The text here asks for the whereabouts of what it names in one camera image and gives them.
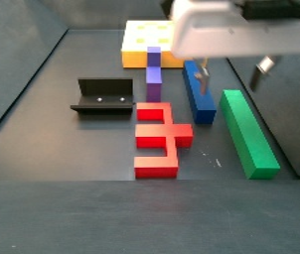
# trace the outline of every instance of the building block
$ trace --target building block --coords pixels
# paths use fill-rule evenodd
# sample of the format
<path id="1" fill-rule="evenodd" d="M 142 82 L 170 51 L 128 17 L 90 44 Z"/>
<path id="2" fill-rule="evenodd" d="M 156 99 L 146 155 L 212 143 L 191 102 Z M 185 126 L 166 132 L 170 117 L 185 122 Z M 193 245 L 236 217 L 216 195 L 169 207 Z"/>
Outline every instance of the building block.
<path id="1" fill-rule="evenodd" d="M 124 67 L 148 67 L 148 47 L 161 47 L 161 67 L 184 67 L 170 52 L 173 21 L 128 21 L 122 43 Z"/>
<path id="2" fill-rule="evenodd" d="M 207 94 L 201 95 L 201 85 L 196 79 L 197 72 L 199 68 L 195 61 L 185 61 L 184 79 L 195 122 L 197 124 L 213 124 L 217 108 L 211 90 L 208 89 Z"/>
<path id="3" fill-rule="evenodd" d="M 136 157 L 136 178 L 176 178 L 178 174 L 177 147 L 192 147 L 191 124 L 174 124 L 170 103 L 137 103 L 137 119 L 158 120 L 164 124 L 137 124 L 137 148 L 164 148 L 165 157 Z"/>
<path id="4" fill-rule="evenodd" d="M 148 66 L 161 67 L 161 47 L 148 47 Z"/>
<path id="5" fill-rule="evenodd" d="M 240 90 L 225 90 L 221 109 L 248 179 L 272 179 L 280 170 Z"/>
<path id="6" fill-rule="evenodd" d="M 160 67 L 146 67 L 146 101 L 161 102 L 162 71 Z"/>

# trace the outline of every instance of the gray wall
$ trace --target gray wall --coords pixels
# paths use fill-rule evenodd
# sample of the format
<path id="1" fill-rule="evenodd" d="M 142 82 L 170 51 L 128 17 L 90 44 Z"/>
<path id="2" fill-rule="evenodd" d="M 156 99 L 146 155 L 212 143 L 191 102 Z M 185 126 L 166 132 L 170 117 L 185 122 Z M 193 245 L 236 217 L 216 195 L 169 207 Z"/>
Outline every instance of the gray wall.
<path id="1" fill-rule="evenodd" d="M 67 26 L 37 0 L 0 0 L 0 118 Z"/>
<path id="2" fill-rule="evenodd" d="M 128 20 L 165 19 L 161 0 L 39 0 L 71 29 L 125 29 Z"/>
<path id="3" fill-rule="evenodd" d="M 256 92 L 248 88 L 260 58 L 232 59 L 262 116 L 300 176 L 300 55 L 283 57 Z"/>

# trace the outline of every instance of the red block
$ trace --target red block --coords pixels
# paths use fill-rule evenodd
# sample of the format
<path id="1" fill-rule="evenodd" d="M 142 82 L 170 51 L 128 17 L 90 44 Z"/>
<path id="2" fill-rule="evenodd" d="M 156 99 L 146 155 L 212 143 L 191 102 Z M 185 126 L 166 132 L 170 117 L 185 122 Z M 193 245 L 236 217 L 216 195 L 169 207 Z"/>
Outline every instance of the red block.
<path id="1" fill-rule="evenodd" d="M 176 178 L 178 173 L 177 147 L 192 147 L 191 124 L 174 124 L 170 103 L 137 103 L 137 119 L 160 120 L 164 124 L 136 126 L 137 148 L 164 148 L 165 157 L 136 157 L 136 178 Z"/>

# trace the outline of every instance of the long green bar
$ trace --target long green bar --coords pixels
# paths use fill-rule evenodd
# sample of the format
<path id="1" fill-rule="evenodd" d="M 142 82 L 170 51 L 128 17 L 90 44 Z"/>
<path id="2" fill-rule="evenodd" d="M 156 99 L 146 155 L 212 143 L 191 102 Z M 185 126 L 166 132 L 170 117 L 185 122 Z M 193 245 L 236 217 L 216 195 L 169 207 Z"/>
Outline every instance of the long green bar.
<path id="1" fill-rule="evenodd" d="M 221 109 L 248 179 L 272 179 L 280 170 L 240 90 L 225 90 Z"/>

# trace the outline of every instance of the gray floor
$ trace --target gray floor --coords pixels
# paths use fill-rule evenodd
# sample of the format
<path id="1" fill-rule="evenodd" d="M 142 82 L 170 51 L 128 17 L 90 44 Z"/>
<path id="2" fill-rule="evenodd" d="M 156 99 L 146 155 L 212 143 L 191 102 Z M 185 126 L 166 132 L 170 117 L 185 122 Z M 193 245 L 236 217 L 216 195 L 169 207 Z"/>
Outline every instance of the gray floor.
<path id="1" fill-rule="evenodd" d="M 0 182 L 0 253 L 300 254 L 300 181 Z"/>
<path id="2" fill-rule="evenodd" d="M 0 180 L 97 181 L 134 180 L 137 155 L 162 155 L 137 150 L 136 114 L 125 117 L 79 117 L 70 105 L 79 101 L 79 77 L 133 77 L 136 102 L 145 101 L 144 69 L 124 69 L 122 31 L 70 31 L 30 89 L 0 125 Z M 224 89 L 241 89 L 225 60 L 211 61 L 216 104 Z M 162 100 L 173 104 L 177 123 L 193 123 L 183 71 L 164 70 Z M 223 113 L 209 125 L 195 125 L 192 149 L 181 149 L 180 180 L 244 179 Z M 268 133 L 282 164 L 278 179 L 294 173 Z"/>
<path id="3" fill-rule="evenodd" d="M 134 77 L 145 100 L 145 71 L 122 69 L 121 40 L 120 31 L 71 31 L 0 125 L 0 253 L 299 254 L 300 180 L 270 136 L 283 167 L 272 181 L 244 179 L 220 113 L 213 126 L 195 125 L 180 180 L 133 181 L 134 156 L 161 154 L 134 148 L 134 115 L 70 110 L 83 76 Z M 219 101 L 240 84 L 227 61 L 211 68 Z M 181 71 L 164 79 L 174 120 L 192 123 Z"/>

